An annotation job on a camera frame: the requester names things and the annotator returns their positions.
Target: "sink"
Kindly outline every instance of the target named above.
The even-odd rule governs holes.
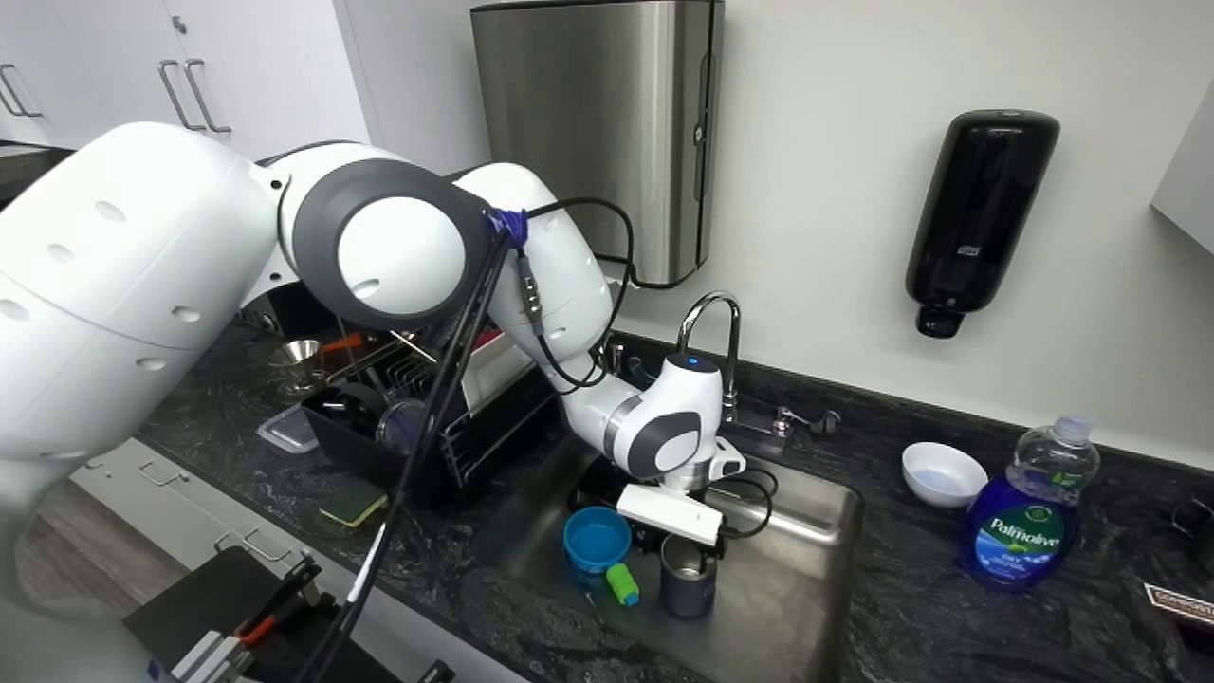
[[[630,553],[643,606],[616,606],[602,590],[583,606],[602,625],[708,681],[840,681],[863,497],[781,465],[750,465],[778,479],[773,508],[760,537],[726,543],[716,604],[705,618],[679,624],[659,610],[659,566],[645,543]],[[597,497],[588,482],[602,470],[612,467],[579,443],[549,451],[486,524],[478,558],[549,599],[579,604],[583,596],[563,553],[563,524],[579,503]],[[765,511],[750,489],[714,489],[705,503],[730,516],[730,527],[744,532],[762,524]]]

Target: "black soap dispenser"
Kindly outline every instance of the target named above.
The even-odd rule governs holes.
[[[1031,112],[951,119],[907,271],[922,336],[951,339],[993,299],[1055,141],[1060,122]]]

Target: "blue dish soap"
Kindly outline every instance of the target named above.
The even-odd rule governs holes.
[[[1083,417],[1028,428],[968,511],[965,558],[988,583],[1028,590],[1079,543],[1079,503],[1100,470]]]

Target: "kitchen counter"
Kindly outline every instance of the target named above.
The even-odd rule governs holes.
[[[314,549],[357,566],[367,537],[349,537],[314,511],[349,475],[320,451],[281,457],[254,432],[294,401],[276,367],[266,365],[272,355],[276,342],[232,328],[141,428],[141,442]],[[911,497],[899,451],[911,442],[945,442],[998,470],[1020,435],[1017,427],[754,365],[739,367],[739,396],[750,405],[788,405],[806,417],[841,414],[830,435],[794,427],[773,451],[784,467],[865,497],[841,681],[1214,681],[1181,644],[1176,625],[1142,599],[1142,580],[1214,596],[1197,543],[1173,527],[1173,519],[1197,519],[1192,497],[1214,503],[1209,475],[1100,449],[1103,467],[1087,492],[1083,548],[1039,590],[993,592],[960,566],[960,516]],[[566,449],[579,443],[554,427],[500,467],[475,505],[415,511],[380,583],[526,681],[700,681],[679,659],[600,625],[577,596],[544,596],[478,561],[475,537],[495,505],[526,465]]]

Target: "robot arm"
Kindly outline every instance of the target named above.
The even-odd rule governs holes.
[[[486,282],[500,214],[549,204],[523,166],[447,184],[363,145],[254,166],[172,128],[127,127],[79,147],[0,217],[0,458],[79,458],[127,442],[258,291],[303,282],[334,317],[424,331]],[[592,389],[612,290],[554,209],[512,234],[490,317],[563,391],[579,442],[643,482],[622,511],[716,538],[686,497],[744,458],[716,442],[722,377],[679,367]]]

